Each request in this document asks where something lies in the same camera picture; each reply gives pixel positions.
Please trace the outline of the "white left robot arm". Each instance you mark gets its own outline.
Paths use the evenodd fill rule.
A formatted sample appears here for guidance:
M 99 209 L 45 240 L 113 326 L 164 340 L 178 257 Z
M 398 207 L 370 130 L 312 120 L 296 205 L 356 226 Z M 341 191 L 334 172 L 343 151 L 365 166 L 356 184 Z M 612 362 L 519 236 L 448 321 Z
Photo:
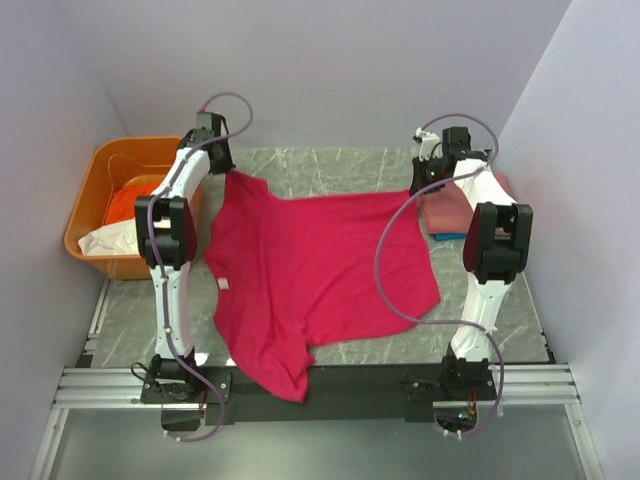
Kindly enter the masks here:
M 224 388 L 199 370 L 188 314 L 189 272 L 197 249 L 191 201 L 209 174 L 234 168 L 226 119 L 200 110 L 195 127 L 176 147 L 175 159 L 152 193 L 134 203 L 137 246 L 155 293 L 155 354 L 145 368 L 142 400 L 222 404 Z

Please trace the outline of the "magenta t shirt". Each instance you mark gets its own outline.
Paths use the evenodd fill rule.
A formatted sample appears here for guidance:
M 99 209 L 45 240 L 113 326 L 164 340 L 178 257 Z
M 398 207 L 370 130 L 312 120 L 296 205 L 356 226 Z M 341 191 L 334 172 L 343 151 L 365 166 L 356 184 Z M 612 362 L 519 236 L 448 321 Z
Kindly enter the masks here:
M 214 323 L 232 360 L 274 396 L 301 402 L 312 349 L 409 330 L 440 300 L 406 193 L 282 199 L 234 171 L 205 261 Z

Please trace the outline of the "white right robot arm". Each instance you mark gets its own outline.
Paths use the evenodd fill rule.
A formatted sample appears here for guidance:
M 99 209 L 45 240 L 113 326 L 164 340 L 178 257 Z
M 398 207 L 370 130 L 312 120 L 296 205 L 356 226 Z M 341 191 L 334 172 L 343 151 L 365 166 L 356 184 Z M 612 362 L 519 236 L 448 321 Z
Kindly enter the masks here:
M 442 359 L 438 380 L 443 394 L 471 399 L 480 388 L 491 385 L 493 346 L 488 336 L 502 301 L 526 266 L 533 210 L 500 184 L 489 165 L 490 153 L 472 148 L 466 127 L 449 127 L 440 135 L 417 129 L 413 140 L 419 153 L 412 159 L 409 193 L 429 185 L 441 192 L 446 189 L 442 181 L 449 179 L 471 209 L 463 248 L 467 292 L 462 324 Z

